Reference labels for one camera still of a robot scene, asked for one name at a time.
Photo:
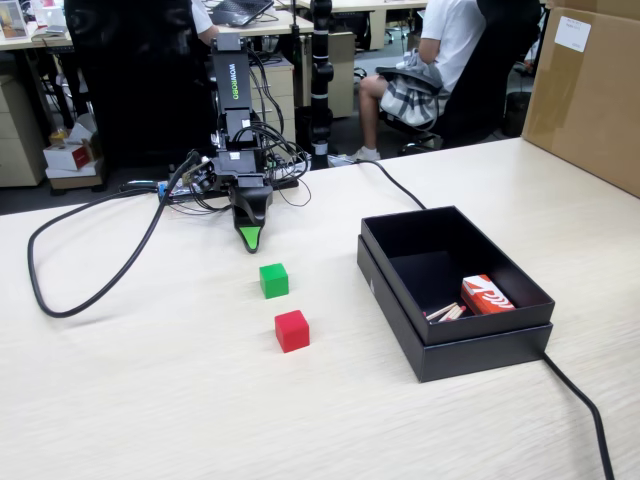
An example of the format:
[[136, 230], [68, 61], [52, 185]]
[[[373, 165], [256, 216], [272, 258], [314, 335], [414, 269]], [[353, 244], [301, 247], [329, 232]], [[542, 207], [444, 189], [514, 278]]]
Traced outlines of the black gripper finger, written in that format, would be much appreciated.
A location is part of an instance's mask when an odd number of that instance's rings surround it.
[[263, 227], [266, 213], [272, 204], [273, 188], [232, 187], [231, 205], [235, 227]]
[[262, 229], [264, 228], [264, 206], [250, 203], [231, 202], [233, 223], [245, 249], [254, 254], [258, 251]]

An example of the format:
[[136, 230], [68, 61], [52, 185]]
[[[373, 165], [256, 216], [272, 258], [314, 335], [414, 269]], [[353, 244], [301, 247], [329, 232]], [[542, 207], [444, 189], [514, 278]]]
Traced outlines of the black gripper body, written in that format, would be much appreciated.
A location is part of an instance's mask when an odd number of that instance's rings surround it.
[[273, 189], [255, 150], [220, 151], [213, 159], [213, 168], [215, 191]]

